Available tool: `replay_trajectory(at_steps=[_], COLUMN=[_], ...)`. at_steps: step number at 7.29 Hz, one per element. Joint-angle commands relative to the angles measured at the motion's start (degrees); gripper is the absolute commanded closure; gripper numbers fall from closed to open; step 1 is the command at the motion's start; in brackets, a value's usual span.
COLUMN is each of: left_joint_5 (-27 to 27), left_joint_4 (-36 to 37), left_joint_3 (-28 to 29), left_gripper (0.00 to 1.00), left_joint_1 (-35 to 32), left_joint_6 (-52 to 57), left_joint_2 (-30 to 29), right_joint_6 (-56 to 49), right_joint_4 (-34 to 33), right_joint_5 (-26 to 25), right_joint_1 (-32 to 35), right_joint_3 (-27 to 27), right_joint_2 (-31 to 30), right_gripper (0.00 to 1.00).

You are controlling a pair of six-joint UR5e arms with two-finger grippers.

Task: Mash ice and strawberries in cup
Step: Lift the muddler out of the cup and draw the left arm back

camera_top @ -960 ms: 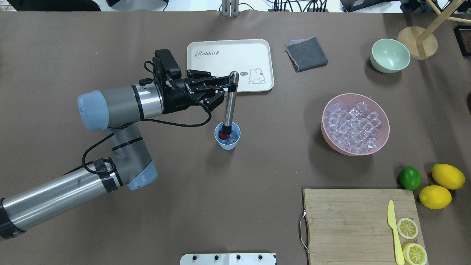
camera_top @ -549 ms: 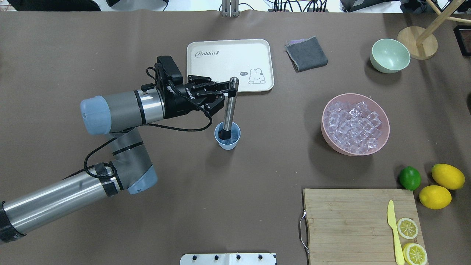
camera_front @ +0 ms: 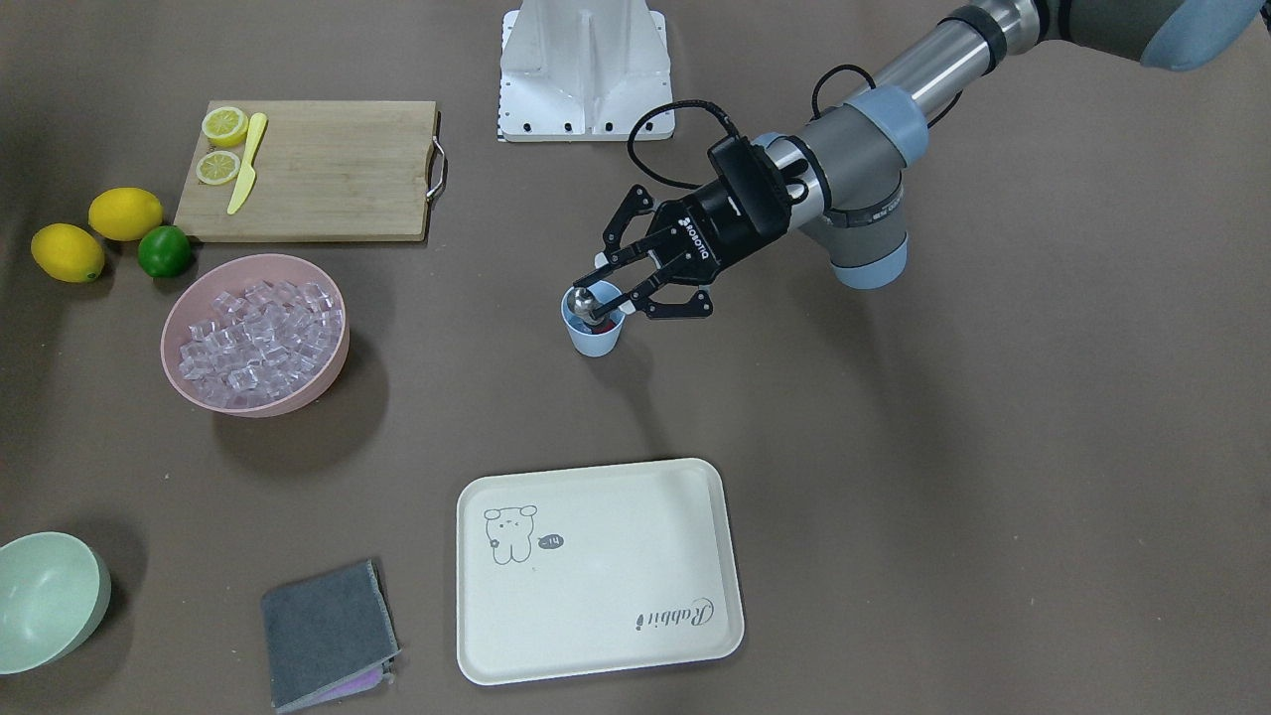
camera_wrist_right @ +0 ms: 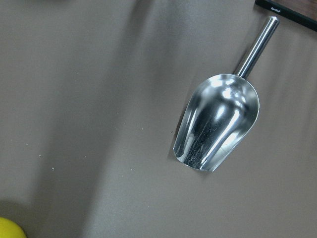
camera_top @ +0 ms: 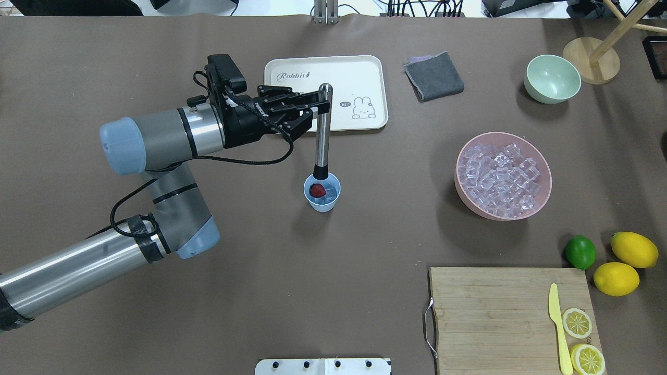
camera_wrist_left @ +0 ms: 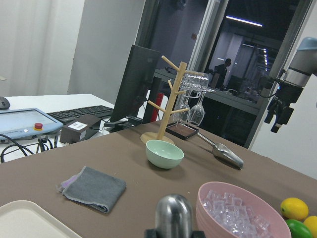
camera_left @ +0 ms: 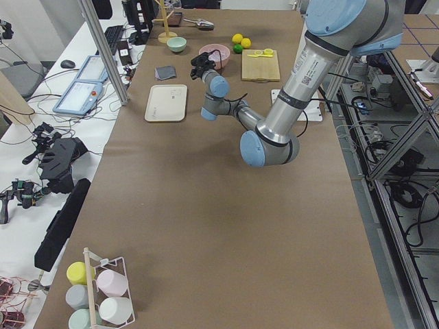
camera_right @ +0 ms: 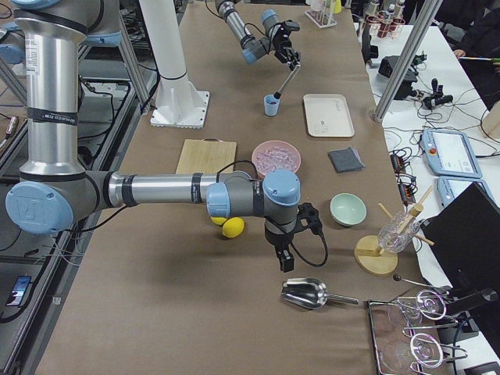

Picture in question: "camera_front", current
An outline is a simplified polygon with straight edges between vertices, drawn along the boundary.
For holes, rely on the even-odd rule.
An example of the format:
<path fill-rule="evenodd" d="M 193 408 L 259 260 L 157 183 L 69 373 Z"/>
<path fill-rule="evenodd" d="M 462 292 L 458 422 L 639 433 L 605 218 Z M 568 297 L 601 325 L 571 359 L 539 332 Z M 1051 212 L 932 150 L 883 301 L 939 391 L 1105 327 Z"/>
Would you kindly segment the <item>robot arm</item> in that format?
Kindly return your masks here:
<path fill-rule="evenodd" d="M 794 135 L 751 140 L 712 102 L 656 107 L 644 118 L 694 107 L 719 122 L 714 180 L 683 183 L 681 198 L 662 203 L 632 185 L 597 267 L 564 295 L 566 317 L 592 331 L 618 312 L 707 317 L 708 286 L 794 229 L 826 249 L 844 284 L 880 288 L 907 264 L 902 170 L 976 77 L 1047 41 L 1187 72 L 1267 19 L 1266 1 L 970 1 L 885 69 L 863 71 L 850 97 L 813 105 Z"/>

